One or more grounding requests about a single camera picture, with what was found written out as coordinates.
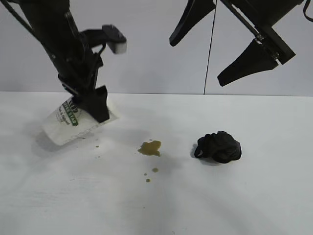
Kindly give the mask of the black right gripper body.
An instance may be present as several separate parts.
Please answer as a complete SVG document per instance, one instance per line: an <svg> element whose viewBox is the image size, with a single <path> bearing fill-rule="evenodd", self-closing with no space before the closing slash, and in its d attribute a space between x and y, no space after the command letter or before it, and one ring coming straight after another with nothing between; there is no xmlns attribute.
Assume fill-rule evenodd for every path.
<svg viewBox="0 0 313 235"><path fill-rule="evenodd" d="M272 28L301 0L223 0L222 3L282 65L295 56L293 50Z"/></svg>

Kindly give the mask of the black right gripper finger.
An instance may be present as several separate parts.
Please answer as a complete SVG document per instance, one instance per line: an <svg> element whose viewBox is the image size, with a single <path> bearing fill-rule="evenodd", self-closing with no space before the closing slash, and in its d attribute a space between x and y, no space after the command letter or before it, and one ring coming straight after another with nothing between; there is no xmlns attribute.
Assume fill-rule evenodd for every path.
<svg viewBox="0 0 313 235"><path fill-rule="evenodd" d="M215 8L213 0L189 0L176 28L169 37L169 44L176 46L199 21Z"/></svg>
<svg viewBox="0 0 313 235"><path fill-rule="evenodd" d="M217 76L217 79L221 86L226 86L243 77L273 70L277 66L278 63L265 47L253 40L242 54Z"/></svg>

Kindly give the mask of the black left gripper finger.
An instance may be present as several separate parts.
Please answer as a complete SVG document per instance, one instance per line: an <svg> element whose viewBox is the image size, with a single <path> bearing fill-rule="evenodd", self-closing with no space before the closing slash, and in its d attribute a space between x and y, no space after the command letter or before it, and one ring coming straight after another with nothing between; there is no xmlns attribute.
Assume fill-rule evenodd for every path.
<svg viewBox="0 0 313 235"><path fill-rule="evenodd" d="M78 107L90 114L97 122L105 122L110 118L107 98L107 88L102 86L89 94L79 96Z"/></svg>

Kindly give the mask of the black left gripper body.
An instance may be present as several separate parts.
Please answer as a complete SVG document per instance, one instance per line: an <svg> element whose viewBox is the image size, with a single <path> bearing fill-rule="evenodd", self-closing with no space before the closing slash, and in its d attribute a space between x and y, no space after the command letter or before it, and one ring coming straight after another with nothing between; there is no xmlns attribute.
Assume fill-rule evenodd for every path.
<svg viewBox="0 0 313 235"><path fill-rule="evenodd" d="M97 73L103 66L102 52L92 51L97 46L105 48L105 33L101 29L53 29L52 63L62 86L71 95L94 93Z"/></svg>

